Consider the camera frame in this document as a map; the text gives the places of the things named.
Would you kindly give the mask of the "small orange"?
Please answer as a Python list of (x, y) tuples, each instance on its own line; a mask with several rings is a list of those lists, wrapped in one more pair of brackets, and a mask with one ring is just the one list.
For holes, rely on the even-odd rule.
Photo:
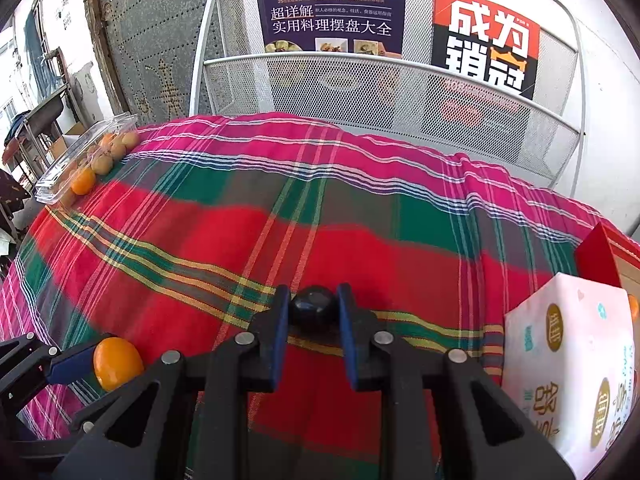
[(144, 371), (136, 347), (119, 337), (101, 340), (93, 351), (92, 364), (96, 379), (106, 392), (116, 390)]

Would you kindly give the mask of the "dark plum back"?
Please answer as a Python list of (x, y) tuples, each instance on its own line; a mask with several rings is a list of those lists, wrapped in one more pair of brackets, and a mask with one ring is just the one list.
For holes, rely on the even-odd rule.
[(333, 292), (320, 285), (301, 289), (288, 304), (290, 324), (305, 334), (325, 334), (340, 325), (340, 309)]

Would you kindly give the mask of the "white pink tissue pack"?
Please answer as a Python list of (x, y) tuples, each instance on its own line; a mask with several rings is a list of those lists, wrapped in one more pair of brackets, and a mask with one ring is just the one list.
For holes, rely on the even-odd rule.
[(634, 404), (634, 323), (627, 293), (558, 273), (506, 314), (502, 386), (583, 479)]

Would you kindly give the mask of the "clear plastic fruit container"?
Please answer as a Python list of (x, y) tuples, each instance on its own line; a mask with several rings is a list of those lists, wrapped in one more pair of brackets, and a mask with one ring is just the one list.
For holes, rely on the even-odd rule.
[(124, 113), (91, 126), (46, 170), (35, 199), (47, 206), (70, 207), (88, 195), (140, 142), (138, 116)]

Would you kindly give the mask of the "plaid red tablecloth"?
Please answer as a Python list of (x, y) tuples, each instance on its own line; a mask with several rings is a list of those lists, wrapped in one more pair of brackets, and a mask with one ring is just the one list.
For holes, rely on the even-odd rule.
[[(291, 301), (347, 284), (393, 335), (465, 351), (506, 392), (506, 314), (555, 274), (579, 278), (576, 248), (614, 228), (488, 162), (310, 118), (195, 116), (139, 136), (88, 195), (35, 218), (2, 282), (1, 342), (124, 338), (144, 374), (244, 332), (280, 285)], [(382, 479), (381, 404), (352, 388), (340, 326), (288, 320), (277, 387), (248, 396), (245, 479)]]

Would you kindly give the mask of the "metal shelf cart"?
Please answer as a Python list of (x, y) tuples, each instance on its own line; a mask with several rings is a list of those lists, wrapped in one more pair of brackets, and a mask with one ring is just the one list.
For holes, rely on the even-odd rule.
[(62, 138), (63, 130), (58, 118), (64, 110), (73, 115), (72, 124), (85, 123), (73, 92), (70, 73), (60, 47), (43, 55), (41, 64), (53, 70), (54, 89), (32, 110), (23, 114), (6, 142), (1, 142), (2, 164), (9, 169), (20, 168), (32, 190), (37, 180), (52, 166), (58, 155), (53, 155), (54, 142)]

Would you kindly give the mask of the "cardboard box on shelf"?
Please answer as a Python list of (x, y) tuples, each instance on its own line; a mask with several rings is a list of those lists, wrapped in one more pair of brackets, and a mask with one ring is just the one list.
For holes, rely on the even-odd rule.
[(49, 148), (49, 153), (51, 154), (52, 159), (58, 159), (85, 132), (86, 128), (81, 122), (76, 122), (76, 124), (73, 124), (70, 130), (68, 130), (66, 133), (62, 133), (56, 140), (53, 141), (52, 145)]

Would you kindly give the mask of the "red cardboard tray box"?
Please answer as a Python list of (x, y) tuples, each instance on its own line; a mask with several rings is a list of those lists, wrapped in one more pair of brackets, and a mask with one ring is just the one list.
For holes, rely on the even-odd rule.
[(639, 244), (598, 223), (575, 250), (578, 275), (585, 280), (625, 289), (639, 298)]

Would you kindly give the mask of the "white metal mesh rack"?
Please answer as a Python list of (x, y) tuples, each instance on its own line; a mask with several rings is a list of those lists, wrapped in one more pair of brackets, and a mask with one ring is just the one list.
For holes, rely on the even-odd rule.
[(578, 170), (585, 144), (584, 58), (574, 16), (559, 0), (489, 0), (540, 27), (529, 100), (431, 64), (433, 0), (406, 0), (400, 58), (267, 53), (257, 0), (207, 0), (189, 110), (283, 112), (379, 132), (505, 166), (555, 186)]

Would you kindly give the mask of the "studded metal door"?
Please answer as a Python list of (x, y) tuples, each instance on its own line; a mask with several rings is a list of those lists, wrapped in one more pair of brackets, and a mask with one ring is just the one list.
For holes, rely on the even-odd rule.
[(84, 0), (94, 55), (114, 114), (141, 125), (189, 115), (207, 0)]

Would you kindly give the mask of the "red black book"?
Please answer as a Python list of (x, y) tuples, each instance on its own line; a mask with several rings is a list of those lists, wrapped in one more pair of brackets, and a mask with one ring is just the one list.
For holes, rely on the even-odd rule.
[(525, 99), (534, 96), (537, 23), (489, 0), (433, 0), (431, 64)]

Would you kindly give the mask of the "dark blue cookbook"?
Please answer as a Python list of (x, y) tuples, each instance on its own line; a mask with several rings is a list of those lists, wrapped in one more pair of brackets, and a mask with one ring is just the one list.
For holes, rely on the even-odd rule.
[(400, 58), (406, 0), (257, 0), (267, 53)]

